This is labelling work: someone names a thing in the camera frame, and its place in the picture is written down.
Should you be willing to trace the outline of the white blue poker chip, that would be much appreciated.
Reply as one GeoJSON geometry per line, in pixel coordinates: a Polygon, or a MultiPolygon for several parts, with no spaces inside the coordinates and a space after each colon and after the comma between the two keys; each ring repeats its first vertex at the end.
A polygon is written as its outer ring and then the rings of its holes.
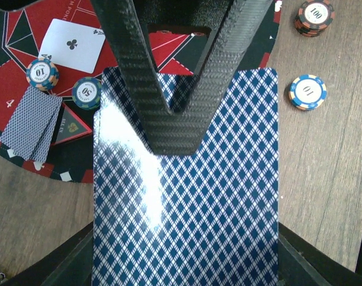
{"type": "Polygon", "coordinates": [[[58,68],[47,58],[33,60],[26,69],[27,82],[40,91],[52,90],[58,83],[59,78],[58,68]]]}

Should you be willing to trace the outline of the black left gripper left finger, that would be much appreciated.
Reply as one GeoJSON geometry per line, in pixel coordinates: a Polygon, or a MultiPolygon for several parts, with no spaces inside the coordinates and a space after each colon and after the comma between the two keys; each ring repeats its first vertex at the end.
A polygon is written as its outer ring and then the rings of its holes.
{"type": "Polygon", "coordinates": [[[91,285],[93,223],[4,285],[91,285]]]}

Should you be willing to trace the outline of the white blue chip stack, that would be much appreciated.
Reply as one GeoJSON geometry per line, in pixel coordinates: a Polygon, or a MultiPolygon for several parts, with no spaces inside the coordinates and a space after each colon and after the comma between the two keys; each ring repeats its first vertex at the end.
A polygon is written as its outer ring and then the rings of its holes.
{"type": "Polygon", "coordinates": [[[322,105],[326,97],[326,84],[318,76],[303,74],[290,85],[289,99],[300,110],[314,110],[322,105]]]}

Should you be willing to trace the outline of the ace of clubs card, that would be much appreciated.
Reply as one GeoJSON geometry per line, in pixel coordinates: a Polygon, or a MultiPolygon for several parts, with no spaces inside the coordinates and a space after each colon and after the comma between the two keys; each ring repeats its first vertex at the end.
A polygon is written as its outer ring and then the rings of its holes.
{"type": "Polygon", "coordinates": [[[104,45],[101,29],[53,19],[41,44],[39,57],[56,65],[93,73],[104,45]]]}

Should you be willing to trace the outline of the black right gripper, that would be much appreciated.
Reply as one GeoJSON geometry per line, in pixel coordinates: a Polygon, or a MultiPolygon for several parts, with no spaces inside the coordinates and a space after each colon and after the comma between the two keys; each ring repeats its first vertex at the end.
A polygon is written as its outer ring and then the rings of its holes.
{"type": "Polygon", "coordinates": [[[194,154],[271,1],[92,1],[155,155],[194,154]],[[157,75],[175,76],[173,106],[157,75]]]}

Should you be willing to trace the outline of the blue green poker chip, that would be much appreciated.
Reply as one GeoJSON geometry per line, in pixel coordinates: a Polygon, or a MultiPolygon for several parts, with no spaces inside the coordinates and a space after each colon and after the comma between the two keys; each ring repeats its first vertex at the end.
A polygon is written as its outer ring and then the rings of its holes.
{"type": "Polygon", "coordinates": [[[72,99],[81,109],[94,110],[100,106],[101,83],[93,77],[79,79],[72,88],[72,99]]]}

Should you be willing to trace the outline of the blue patterned card deck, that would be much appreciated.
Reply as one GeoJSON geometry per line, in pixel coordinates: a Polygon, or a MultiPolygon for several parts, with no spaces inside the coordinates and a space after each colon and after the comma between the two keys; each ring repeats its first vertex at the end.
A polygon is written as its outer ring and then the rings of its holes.
{"type": "Polygon", "coordinates": [[[276,285],[277,72],[237,72],[190,156],[153,154],[118,68],[101,83],[92,284],[276,285]]]}

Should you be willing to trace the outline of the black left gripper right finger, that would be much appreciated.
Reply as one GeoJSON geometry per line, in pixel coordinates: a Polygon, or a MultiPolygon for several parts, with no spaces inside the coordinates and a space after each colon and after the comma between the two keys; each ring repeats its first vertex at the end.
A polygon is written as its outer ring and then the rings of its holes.
{"type": "Polygon", "coordinates": [[[362,285],[362,276],[345,268],[279,223],[278,285],[362,285]]]}

